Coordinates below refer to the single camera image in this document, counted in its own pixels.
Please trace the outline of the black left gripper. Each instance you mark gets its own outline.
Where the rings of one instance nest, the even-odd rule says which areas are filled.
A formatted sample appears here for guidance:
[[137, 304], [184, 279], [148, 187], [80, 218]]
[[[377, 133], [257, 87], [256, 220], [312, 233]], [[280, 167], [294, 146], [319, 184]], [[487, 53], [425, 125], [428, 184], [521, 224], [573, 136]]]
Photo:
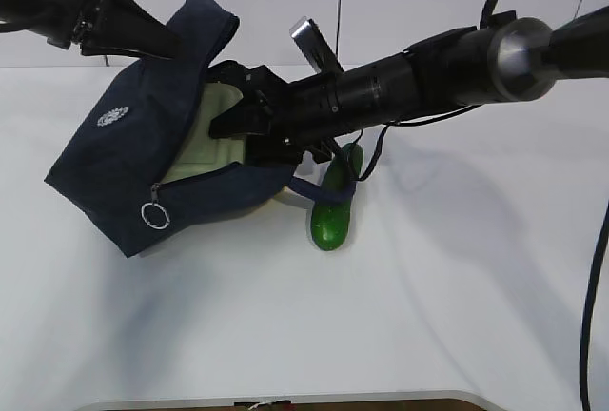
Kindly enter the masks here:
[[47, 42], [83, 55], [172, 59], [180, 38], [134, 0], [51, 0]]

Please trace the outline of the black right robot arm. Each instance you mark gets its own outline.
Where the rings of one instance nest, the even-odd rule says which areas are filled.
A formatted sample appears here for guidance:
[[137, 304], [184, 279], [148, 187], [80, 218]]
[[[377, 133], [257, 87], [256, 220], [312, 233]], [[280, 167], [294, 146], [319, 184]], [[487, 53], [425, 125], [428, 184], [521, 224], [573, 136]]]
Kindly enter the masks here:
[[300, 148], [356, 130], [498, 103], [536, 101], [558, 80], [608, 75], [608, 9], [557, 28], [487, 0], [479, 26], [456, 28], [347, 71], [287, 83], [245, 70], [242, 99], [210, 123], [214, 138], [268, 137]]

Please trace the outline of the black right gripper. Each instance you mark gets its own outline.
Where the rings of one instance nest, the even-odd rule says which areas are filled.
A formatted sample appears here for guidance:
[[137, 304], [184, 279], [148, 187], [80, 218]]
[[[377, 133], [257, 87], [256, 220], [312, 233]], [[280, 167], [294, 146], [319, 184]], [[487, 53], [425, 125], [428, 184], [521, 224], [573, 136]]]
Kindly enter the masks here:
[[339, 112], [334, 88], [342, 74], [337, 66], [287, 82], [266, 65], [217, 64], [207, 81], [234, 87], [242, 97], [211, 119], [209, 136], [245, 140], [251, 164], [297, 164], [307, 152], [317, 164], [328, 162], [340, 153], [331, 121]]

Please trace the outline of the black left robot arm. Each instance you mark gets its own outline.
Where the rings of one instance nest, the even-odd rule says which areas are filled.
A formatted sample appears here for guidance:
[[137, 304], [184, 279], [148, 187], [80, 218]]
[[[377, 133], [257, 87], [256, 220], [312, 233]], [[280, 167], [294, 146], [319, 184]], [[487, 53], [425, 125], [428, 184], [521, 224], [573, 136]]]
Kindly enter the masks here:
[[134, 0], [1, 0], [1, 32], [28, 31], [82, 55], [178, 55], [180, 38]]

